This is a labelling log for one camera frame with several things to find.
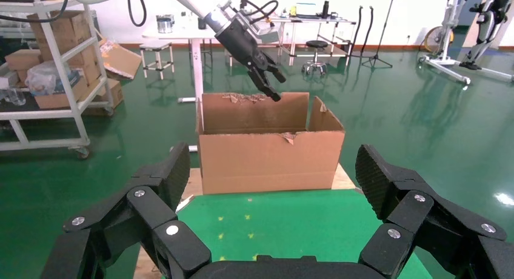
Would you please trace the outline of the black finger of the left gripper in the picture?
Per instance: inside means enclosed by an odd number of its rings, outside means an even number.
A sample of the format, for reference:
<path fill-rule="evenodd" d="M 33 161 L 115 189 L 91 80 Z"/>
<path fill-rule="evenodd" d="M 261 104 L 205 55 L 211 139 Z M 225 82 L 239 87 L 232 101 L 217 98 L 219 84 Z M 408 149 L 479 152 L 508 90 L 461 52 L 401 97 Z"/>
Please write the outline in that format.
<path fill-rule="evenodd" d="M 286 77 L 282 74 L 277 64 L 268 62 L 262 69 L 262 77 L 265 84 L 269 84 L 269 79 L 265 72 L 270 72 L 280 83 L 286 82 Z"/>
<path fill-rule="evenodd" d="M 253 81 L 256 88 L 265 94 L 267 97 L 271 98 L 273 101 L 278 102 L 281 100 L 280 94 L 269 84 L 269 80 L 266 77 L 263 70 L 257 67 L 249 67 L 248 75 L 250 79 Z"/>

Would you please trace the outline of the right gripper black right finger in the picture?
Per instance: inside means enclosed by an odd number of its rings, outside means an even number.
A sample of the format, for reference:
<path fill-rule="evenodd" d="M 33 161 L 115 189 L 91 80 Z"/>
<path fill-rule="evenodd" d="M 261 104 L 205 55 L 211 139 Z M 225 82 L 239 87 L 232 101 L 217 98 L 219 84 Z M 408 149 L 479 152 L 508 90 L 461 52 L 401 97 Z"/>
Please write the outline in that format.
<path fill-rule="evenodd" d="M 355 172 L 382 221 L 360 264 L 397 278 L 421 248 L 455 278 L 513 277 L 513 244 L 496 223 L 438 195 L 416 171 L 386 162 L 372 145 L 359 148 Z"/>

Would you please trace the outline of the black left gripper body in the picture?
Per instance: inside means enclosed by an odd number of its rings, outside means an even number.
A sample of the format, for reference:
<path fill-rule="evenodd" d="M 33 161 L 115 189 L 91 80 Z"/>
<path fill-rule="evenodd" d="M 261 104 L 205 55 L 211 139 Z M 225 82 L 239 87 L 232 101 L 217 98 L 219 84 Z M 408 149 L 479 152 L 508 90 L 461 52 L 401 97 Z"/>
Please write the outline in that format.
<path fill-rule="evenodd" d="M 276 62 L 258 47 L 254 36 L 237 18 L 233 18 L 216 32 L 215 38 L 248 70 L 263 72 L 276 67 Z"/>

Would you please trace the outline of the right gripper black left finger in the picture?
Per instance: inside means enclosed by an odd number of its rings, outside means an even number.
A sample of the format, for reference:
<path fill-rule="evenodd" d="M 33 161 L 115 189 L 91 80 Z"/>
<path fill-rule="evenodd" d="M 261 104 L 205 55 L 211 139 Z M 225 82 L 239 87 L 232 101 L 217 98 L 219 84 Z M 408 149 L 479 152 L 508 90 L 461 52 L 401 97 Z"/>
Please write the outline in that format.
<path fill-rule="evenodd" d="M 212 254 L 176 213 L 189 177 L 189 147 L 180 142 L 120 191 L 69 218 L 41 277 L 105 278 L 126 249 L 140 244 L 166 278 L 192 278 Z"/>

